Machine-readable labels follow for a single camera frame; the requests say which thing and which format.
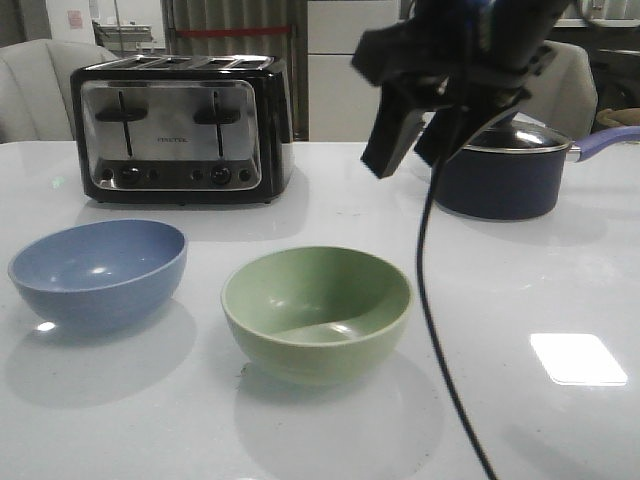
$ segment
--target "bowl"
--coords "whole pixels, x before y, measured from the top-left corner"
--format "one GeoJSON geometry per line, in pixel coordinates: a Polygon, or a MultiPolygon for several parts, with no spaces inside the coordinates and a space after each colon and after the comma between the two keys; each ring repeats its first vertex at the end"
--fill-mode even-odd
{"type": "Polygon", "coordinates": [[[102,331],[141,320],[174,292],[187,241],[171,225],[112,220],[44,237],[18,252],[9,277],[31,309],[55,325],[102,331]]]}
{"type": "Polygon", "coordinates": [[[304,385],[347,382],[379,365],[398,343],[412,301],[409,281],[390,263],[323,246],[252,261],[221,297],[249,359],[304,385]]]}

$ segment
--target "green bowl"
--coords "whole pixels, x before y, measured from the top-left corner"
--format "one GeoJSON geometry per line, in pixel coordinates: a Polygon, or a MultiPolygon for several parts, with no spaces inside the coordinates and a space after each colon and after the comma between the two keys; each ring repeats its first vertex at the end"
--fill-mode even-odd
{"type": "Polygon", "coordinates": [[[379,365],[402,335],[411,300],[396,267],[337,247],[267,255],[222,290],[242,351],[262,370],[307,385],[346,382],[379,365]]]}

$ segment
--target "robotic arm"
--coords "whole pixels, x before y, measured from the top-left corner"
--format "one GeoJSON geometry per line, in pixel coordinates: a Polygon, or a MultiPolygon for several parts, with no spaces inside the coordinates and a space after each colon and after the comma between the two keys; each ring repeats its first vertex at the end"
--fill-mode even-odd
{"type": "Polygon", "coordinates": [[[543,41],[571,1],[416,0],[410,20],[365,32],[352,64],[381,100],[364,163],[392,175],[421,132],[415,151],[446,162],[515,114],[527,78],[553,59],[543,41]]]}

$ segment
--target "four-slice toaster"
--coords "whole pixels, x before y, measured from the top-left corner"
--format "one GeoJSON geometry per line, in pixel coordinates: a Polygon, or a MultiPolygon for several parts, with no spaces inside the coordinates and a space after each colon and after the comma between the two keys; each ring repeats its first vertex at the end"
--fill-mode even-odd
{"type": "Polygon", "coordinates": [[[293,141],[285,64],[137,55],[71,77],[87,195],[120,203],[269,202],[293,141]]]}

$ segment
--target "saucepan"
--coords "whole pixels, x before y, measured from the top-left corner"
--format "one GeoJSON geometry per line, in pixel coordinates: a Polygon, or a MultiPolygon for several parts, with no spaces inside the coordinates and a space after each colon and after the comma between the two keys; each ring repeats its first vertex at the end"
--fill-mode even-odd
{"type": "Polygon", "coordinates": [[[610,128],[574,142],[541,125],[500,123],[447,162],[435,198],[444,209],[472,217],[538,217],[556,205],[566,162],[582,162],[629,140],[640,140],[639,126],[610,128]]]}

